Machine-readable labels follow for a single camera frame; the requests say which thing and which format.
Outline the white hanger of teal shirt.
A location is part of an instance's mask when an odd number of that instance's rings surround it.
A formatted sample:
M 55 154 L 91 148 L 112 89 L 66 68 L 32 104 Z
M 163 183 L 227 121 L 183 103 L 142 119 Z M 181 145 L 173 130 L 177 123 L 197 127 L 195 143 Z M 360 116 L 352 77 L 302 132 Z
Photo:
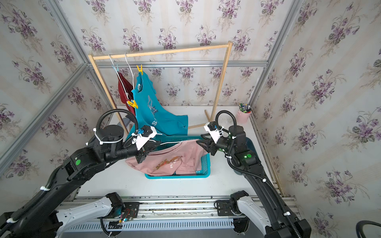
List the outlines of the white hanger of teal shirt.
M 130 70 L 130 73 L 131 73 L 131 78 L 132 78 L 132 82 L 131 82 L 131 84 L 132 84 L 132 86 L 133 86 L 133 89 L 135 89 L 135 83 L 134 83 L 135 75 L 134 75 L 134 72 L 133 72 L 133 70 L 132 70 L 131 65 L 130 65 L 129 62 L 128 62 L 128 59 L 127 59 L 128 57 L 127 57 L 127 53 L 126 53 L 126 52 L 124 53 L 124 57 L 125 57 L 125 61 L 126 61 L 128 67 L 129 67 L 129 70 Z

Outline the pink t-shirt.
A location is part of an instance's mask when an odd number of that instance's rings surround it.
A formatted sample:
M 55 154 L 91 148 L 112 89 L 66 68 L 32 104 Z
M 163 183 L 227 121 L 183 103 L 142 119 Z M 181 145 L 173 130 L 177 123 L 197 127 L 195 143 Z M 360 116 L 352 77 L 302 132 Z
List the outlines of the pink t-shirt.
M 135 158 L 127 159 L 126 163 L 131 168 L 153 177 L 194 175 L 201 170 L 201 158 L 206 154 L 195 140 L 188 140 L 151 152 L 142 163 L 138 163 Z

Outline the white wire hanger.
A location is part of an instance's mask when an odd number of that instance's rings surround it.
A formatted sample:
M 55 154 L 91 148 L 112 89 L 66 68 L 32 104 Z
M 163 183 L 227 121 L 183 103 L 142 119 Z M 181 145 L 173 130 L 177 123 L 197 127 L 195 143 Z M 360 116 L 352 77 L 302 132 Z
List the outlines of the white wire hanger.
M 161 142 L 161 145 L 177 144 L 188 140 L 202 139 L 200 135 L 157 135 L 154 140 Z

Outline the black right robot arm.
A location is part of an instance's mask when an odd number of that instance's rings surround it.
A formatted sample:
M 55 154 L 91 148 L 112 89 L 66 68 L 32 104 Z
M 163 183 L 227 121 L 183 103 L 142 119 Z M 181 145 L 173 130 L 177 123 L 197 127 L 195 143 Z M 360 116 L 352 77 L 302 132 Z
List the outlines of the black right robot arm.
M 299 219 L 284 202 L 267 176 L 255 150 L 234 115 L 222 110 L 215 120 L 204 126 L 206 133 L 197 144 L 214 156 L 224 153 L 227 163 L 237 174 L 243 175 L 262 203 L 259 207 L 244 190 L 230 196 L 232 212 L 246 216 L 266 238 L 309 238 L 312 228 L 306 219 Z

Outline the yellow clothespin teal shirt top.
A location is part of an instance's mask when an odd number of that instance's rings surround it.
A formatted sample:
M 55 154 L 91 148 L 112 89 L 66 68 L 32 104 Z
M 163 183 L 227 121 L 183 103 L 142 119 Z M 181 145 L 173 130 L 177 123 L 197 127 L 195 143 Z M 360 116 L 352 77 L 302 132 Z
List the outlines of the yellow clothespin teal shirt top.
M 141 75 L 144 74 L 142 65 L 137 65 L 137 69 L 138 69 L 138 72 L 139 72 Z

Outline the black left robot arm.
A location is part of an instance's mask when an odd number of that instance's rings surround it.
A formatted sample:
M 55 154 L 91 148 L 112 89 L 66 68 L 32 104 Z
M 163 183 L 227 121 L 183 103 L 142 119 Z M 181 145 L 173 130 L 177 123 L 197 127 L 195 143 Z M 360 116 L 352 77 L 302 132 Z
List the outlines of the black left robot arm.
M 124 129 L 118 125 L 101 127 L 113 113 L 125 113 L 135 124 L 135 131 L 123 141 Z M 139 128 L 138 120 L 128 110 L 113 109 L 97 121 L 94 135 L 84 148 L 76 150 L 61 166 L 55 168 L 45 186 L 24 206 L 13 213 L 1 215 L 1 234 L 9 238 L 55 238 L 76 217 L 59 212 L 57 207 L 94 175 L 119 160 L 135 157 L 141 163 L 149 152 L 159 146 L 153 139 L 157 131 L 152 126 Z

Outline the yellow clothespin teal shirt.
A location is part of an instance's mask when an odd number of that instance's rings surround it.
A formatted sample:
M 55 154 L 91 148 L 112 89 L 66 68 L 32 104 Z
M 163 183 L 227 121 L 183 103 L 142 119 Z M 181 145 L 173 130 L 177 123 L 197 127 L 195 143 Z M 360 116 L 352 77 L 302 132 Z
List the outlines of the yellow clothespin teal shirt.
M 129 105 L 130 107 L 133 107 L 133 108 L 135 108 L 135 109 L 138 109 L 138 108 L 139 108 L 135 100 L 127 101 L 127 103 L 128 103 L 128 105 Z
M 144 74 L 142 65 L 137 65 L 137 69 L 138 69 L 138 72 L 139 72 L 141 75 Z

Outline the teal t-shirt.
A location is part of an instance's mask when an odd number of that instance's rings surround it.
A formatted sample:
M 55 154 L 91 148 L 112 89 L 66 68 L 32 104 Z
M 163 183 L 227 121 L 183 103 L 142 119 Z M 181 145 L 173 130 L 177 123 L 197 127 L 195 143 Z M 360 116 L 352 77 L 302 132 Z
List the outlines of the teal t-shirt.
M 143 126 L 152 126 L 162 135 L 188 134 L 188 116 L 176 116 L 162 107 L 156 97 L 153 83 L 146 73 L 138 74 L 132 93 L 138 106 L 135 113 L 139 129 Z

